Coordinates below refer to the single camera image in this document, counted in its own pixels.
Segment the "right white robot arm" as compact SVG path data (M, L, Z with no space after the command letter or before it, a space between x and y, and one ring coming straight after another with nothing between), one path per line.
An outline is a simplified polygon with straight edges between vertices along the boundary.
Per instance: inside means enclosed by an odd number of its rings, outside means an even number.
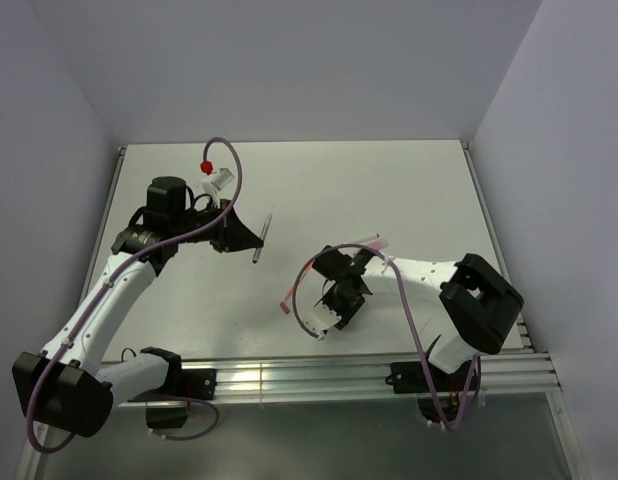
M425 306L413 324L427 361L424 383L441 390L476 355L498 354L524 306L522 295L482 256L458 261L390 257L371 247L348 255L327 246L313 270L331 284L301 313L304 328L322 339L344 329L373 294L393 294Z

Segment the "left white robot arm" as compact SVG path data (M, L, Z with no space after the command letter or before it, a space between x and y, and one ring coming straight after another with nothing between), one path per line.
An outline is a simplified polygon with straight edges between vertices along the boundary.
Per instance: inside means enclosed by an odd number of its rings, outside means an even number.
M183 243L207 242L219 253L263 247L229 199L212 194L195 207L191 188L178 177L152 180L146 201L115 238L93 286L61 331L38 353L23 352L12 367L27 421L89 438L122 403L147 392L172 399L184 386L180 355L146 347L127 362L104 368L111 340L140 296Z

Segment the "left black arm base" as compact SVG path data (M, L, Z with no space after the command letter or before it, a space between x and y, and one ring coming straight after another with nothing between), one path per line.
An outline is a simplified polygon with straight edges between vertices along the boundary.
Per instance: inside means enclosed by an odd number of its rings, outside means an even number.
M210 401L214 398L217 370L185 369L182 370L174 386L167 389L154 390L143 394L144 401L167 401L168 397L187 398L188 401L180 406L147 407L145 421L152 429L180 429L192 410L190 399Z

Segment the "grey blue-tip pen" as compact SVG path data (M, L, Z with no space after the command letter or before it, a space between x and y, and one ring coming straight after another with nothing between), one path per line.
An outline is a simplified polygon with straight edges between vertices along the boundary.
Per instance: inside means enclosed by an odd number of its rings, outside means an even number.
M258 248L255 249L254 254L252 256L252 264L256 265L261 257L262 251L264 249L264 244L273 220L273 215L274 215L274 211L275 211L275 206L272 206L270 212L267 214L265 221L263 223L263 227L261 230L261 234L260 234L260 240L262 241L262 245Z

